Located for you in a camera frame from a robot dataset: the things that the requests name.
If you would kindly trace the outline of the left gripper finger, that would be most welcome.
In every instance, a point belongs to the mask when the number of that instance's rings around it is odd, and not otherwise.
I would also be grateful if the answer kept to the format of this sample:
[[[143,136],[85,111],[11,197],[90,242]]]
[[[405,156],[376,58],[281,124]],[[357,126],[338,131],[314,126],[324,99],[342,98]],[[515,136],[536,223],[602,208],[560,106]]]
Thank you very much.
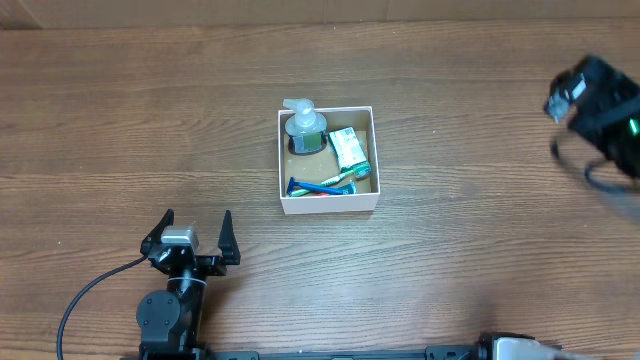
[[[226,265],[239,265],[241,253],[234,234],[232,214],[227,210],[220,230],[218,248]]]
[[[158,224],[143,239],[142,243],[159,243],[164,229],[174,224],[174,210],[167,209]]]

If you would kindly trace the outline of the blue disposable razor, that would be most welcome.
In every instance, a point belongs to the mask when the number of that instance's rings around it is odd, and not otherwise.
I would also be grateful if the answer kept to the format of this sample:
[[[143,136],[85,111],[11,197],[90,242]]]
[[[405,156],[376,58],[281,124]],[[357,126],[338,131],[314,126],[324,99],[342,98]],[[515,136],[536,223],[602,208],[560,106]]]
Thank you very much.
[[[294,177],[291,177],[287,186],[287,194],[293,197],[293,193],[299,189],[305,190],[307,193],[326,193],[329,195],[346,195],[345,190],[339,188],[333,188],[333,185],[339,182],[340,179],[331,178],[329,181],[325,181],[320,184],[314,184],[309,182],[296,181]]]

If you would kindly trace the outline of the red green toothpaste tube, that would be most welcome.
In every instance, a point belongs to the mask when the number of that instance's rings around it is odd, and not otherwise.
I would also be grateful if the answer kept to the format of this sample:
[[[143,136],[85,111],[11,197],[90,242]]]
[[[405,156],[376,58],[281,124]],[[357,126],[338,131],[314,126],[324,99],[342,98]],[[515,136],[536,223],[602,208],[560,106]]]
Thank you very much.
[[[335,188],[336,190],[340,190],[342,195],[355,195],[357,194],[357,187],[353,181],[350,181],[348,184]],[[329,194],[329,193],[319,193],[316,196],[330,196],[337,194]]]

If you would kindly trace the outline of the purple soap pump bottle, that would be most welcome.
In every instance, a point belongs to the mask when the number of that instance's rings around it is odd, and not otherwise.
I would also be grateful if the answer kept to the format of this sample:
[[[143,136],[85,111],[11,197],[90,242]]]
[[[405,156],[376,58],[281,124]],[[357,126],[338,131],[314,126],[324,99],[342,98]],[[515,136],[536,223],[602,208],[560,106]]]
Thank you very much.
[[[283,106],[294,114],[286,121],[288,150],[293,155],[306,156],[326,148],[327,120],[317,112],[310,99],[284,99]]]

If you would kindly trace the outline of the green toothbrush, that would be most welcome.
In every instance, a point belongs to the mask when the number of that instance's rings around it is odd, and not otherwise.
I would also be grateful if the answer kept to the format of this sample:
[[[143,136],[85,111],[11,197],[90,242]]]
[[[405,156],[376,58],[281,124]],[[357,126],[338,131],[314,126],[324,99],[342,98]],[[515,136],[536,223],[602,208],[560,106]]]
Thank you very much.
[[[341,173],[339,173],[338,175],[335,175],[331,178],[335,178],[335,179],[340,179],[339,182],[337,182],[336,184],[333,185],[333,188],[336,188],[336,185],[338,185],[340,182],[342,182],[343,180],[345,180],[346,178],[353,176],[355,179],[363,179],[366,178],[367,176],[369,176],[371,173],[371,166],[368,162],[365,163],[361,163],[360,165],[354,166],[353,168],[351,168],[350,170],[346,170],[343,171]],[[304,195],[309,194],[307,193],[305,190],[299,189],[297,191],[295,191],[293,193],[293,197],[302,197]]]

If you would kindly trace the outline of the green white soap bar box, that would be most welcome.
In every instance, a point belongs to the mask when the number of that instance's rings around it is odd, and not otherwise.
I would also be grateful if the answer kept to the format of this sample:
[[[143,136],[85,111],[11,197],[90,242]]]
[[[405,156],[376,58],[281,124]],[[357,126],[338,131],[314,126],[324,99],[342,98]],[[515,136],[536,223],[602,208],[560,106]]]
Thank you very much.
[[[338,167],[341,171],[350,170],[354,166],[367,161],[367,156],[353,127],[330,132],[329,142],[334,149]]]

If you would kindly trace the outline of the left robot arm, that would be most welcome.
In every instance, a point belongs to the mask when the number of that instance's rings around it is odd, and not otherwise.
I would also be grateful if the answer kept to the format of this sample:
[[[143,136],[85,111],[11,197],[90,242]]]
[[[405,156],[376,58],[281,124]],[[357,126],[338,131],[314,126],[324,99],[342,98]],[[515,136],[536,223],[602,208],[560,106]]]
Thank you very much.
[[[217,243],[220,253],[199,255],[198,246],[196,228],[176,226],[171,209],[141,242],[141,254],[168,279],[164,290],[147,294],[137,307],[140,359],[213,357],[199,341],[207,279],[224,276],[228,266],[241,262],[229,211],[224,214]]]

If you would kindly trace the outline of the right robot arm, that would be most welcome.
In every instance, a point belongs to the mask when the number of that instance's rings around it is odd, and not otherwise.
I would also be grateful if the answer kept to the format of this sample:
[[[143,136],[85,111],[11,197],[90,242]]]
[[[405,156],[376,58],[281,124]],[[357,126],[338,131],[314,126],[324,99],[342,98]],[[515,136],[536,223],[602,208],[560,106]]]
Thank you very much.
[[[544,114],[562,129],[549,141],[554,166],[623,218],[639,223],[639,83],[595,54],[549,82]],[[600,156],[579,166],[561,152],[573,138]]]

